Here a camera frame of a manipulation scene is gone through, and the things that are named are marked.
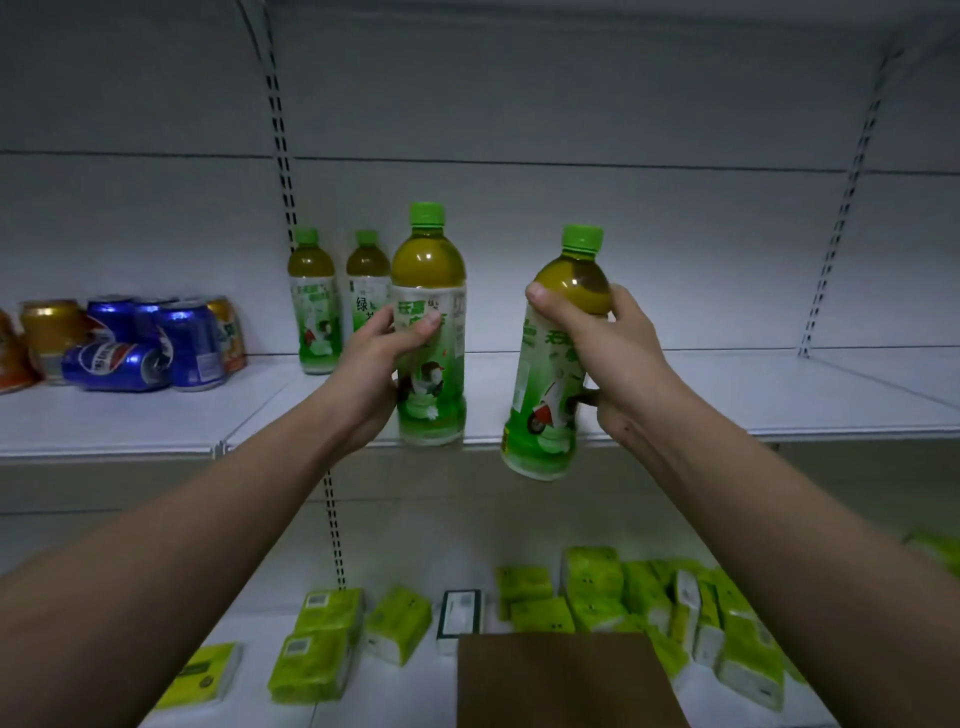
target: white wall panel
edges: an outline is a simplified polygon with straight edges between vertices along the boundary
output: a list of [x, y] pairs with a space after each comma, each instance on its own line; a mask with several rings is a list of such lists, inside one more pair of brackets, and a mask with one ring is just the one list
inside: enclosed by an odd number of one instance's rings
[[446, 205], [468, 269], [467, 349], [518, 351], [523, 289], [563, 225], [606, 230], [598, 262], [634, 292], [667, 348], [794, 347], [842, 175], [414, 162], [299, 161], [302, 224], [341, 263], [356, 228], [393, 252], [414, 200]]
[[249, 352], [295, 352], [271, 159], [0, 157], [0, 306], [230, 297]]
[[813, 346], [960, 345], [958, 240], [960, 177], [862, 177]]
[[859, 35], [342, 16], [275, 21], [294, 155], [845, 169]]
[[866, 168], [960, 172], [960, 50], [904, 70], [883, 91]]
[[263, 74], [233, 0], [0, 9], [0, 149], [269, 155]]

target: blue can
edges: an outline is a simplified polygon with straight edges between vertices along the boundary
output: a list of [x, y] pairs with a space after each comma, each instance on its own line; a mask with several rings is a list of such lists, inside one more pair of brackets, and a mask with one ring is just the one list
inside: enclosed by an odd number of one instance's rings
[[174, 389], [200, 392], [226, 381], [217, 317], [207, 308], [206, 301], [162, 303], [156, 322], [163, 353], [170, 360], [170, 384]]
[[86, 317], [92, 326], [94, 341], [139, 341], [133, 298], [130, 296], [97, 296], [86, 302]]
[[175, 297], [159, 299], [133, 299], [133, 317], [136, 322], [137, 341], [142, 341], [158, 348], [161, 347], [160, 328], [156, 323], [157, 313], [164, 303], [173, 303]]
[[67, 350], [63, 378], [84, 389], [109, 392], [149, 392], [167, 386], [166, 363], [158, 347], [149, 344], [100, 342]]

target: bottle label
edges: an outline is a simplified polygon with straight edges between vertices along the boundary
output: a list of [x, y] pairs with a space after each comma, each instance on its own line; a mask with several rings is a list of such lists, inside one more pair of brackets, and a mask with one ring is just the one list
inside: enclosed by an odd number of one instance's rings
[[350, 315], [353, 330], [366, 324], [371, 316], [390, 302], [390, 277], [350, 276]]
[[431, 311], [443, 317], [440, 330], [397, 366], [400, 433], [410, 442], [441, 444], [464, 431], [464, 350], [466, 288], [394, 286], [394, 324], [406, 328]]
[[332, 276], [290, 278], [290, 293], [297, 314], [300, 363], [332, 370], [343, 349], [337, 280]]
[[586, 373], [569, 335], [527, 305], [514, 402], [501, 449], [523, 471], [557, 475], [576, 448]]

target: orange can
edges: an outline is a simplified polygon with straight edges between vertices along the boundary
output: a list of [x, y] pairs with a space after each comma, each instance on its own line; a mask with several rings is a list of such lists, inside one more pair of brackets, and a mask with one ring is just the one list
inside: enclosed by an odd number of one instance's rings
[[90, 337], [90, 320], [80, 305], [74, 299], [26, 301], [20, 305], [20, 323], [34, 369], [51, 384], [63, 384], [64, 352]]
[[29, 387], [36, 382], [23, 337], [13, 330], [13, 321], [0, 308], [0, 395]]
[[237, 322], [233, 305], [226, 296], [215, 296], [206, 300], [206, 307], [217, 317], [224, 371], [227, 374], [239, 372], [247, 366], [247, 350], [243, 345], [243, 334], [240, 333], [240, 324]]

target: green tea bottle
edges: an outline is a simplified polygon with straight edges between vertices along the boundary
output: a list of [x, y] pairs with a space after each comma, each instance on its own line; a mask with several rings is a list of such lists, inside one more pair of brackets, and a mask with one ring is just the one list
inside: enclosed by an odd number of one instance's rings
[[358, 247], [347, 258], [354, 331], [390, 302], [390, 260], [376, 247], [376, 231], [356, 234]]
[[[581, 310], [606, 318], [610, 284], [593, 260], [602, 243], [602, 229], [567, 225], [560, 257], [534, 280]], [[577, 403], [585, 375], [566, 332], [527, 304], [514, 403], [500, 443], [511, 470], [536, 480], [556, 480], [566, 472], [577, 447]]]
[[287, 275], [300, 336], [300, 365], [309, 375], [333, 371], [343, 349], [340, 294], [333, 260], [318, 245], [315, 228], [294, 230], [297, 249], [290, 253]]
[[442, 205], [414, 203], [410, 224], [413, 231], [396, 251], [391, 273], [395, 326], [411, 326], [430, 311], [439, 311], [443, 323], [397, 367], [400, 437], [411, 445], [444, 445], [460, 440], [467, 422], [467, 268], [444, 235]]

